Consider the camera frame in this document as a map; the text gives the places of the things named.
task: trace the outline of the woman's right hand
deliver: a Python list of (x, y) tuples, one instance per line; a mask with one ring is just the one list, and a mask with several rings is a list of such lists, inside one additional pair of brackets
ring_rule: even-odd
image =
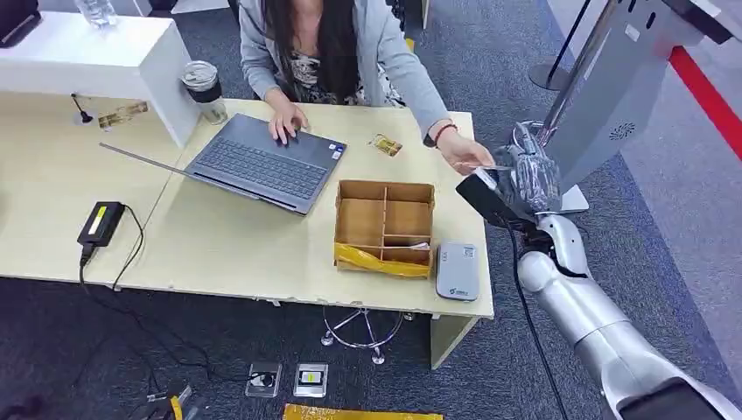
[(304, 112), (291, 102), (288, 97), (281, 92), (281, 89), (272, 89), (265, 95), (265, 101), (273, 108), (276, 113), (268, 123), (268, 131), (273, 140), (281, 139), (281, 143), (287, 144), (289, 138), (297, 136), (297, 127), (309, 128), (309, 120)]

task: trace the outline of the box compartment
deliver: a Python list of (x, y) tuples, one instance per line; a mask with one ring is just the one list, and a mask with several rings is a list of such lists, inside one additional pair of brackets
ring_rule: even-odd
[[(335, 203), (335, 241), (382, 261), (426, 265), (429, 277), (434, 196), (428, 184), (342, 180)], [(411, 248), (424, 243), (427, 248)], [(365, 270), (337, 257), (335, 264), (343, 270)]]

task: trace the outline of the long black hair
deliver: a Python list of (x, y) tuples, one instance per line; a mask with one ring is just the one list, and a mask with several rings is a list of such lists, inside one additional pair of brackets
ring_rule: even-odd
[[(319, 21), (318, 83), (335, 94), (338, 101), (355, 94), (358, 88), (357, 39), (354, 27), (354, 0), (323, 0)], [(289, 86), (294, 87), (291, 56), (294, 52), (295, 11), (291, 0), (262, 0), (262, 17), (268, 38), (276, 42), (281, 70)]]

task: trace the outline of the bracelet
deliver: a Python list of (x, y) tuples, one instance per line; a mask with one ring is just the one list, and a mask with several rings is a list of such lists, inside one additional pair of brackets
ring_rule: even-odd
[(433, 143), (436, 145), (436, 147), (438, 147), (438, 139), (441, 137), (443, 132), (446, 131), (446, 129), (455, 129), (456, 131), (459, 131), (459, 127), (457, 127), (456, 124), (454, 124), (453, 122), (444, 125), (443, 128), (438, 131), (438, 134), (436, 134), (435, 140), (433, 140)]

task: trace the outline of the laptop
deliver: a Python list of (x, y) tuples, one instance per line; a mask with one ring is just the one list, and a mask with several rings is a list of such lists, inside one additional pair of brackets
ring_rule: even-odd
[(297, 132), (288, 146), (278, 145), (268, 123), (236, 114), (184, 171), (126, 150), (102, 147), (179, 173), (253, 200), (263, 200), (306, 215), (347, 146)]

